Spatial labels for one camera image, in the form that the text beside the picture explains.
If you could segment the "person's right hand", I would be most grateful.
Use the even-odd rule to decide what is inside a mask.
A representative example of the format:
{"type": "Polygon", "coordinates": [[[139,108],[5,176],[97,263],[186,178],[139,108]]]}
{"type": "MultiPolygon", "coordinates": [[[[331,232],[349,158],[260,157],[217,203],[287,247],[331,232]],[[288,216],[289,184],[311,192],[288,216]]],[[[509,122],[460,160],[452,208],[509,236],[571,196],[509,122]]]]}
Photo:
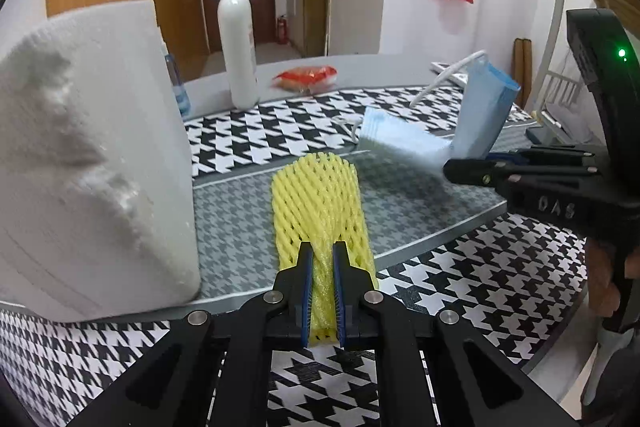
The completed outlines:
{"type": "Polygon", "coordinates": [[[612,317],[620,306],[620,291],[612,282],[614,248],[595,239],[585,243],[590,309],[598,317],[612,317]]]}

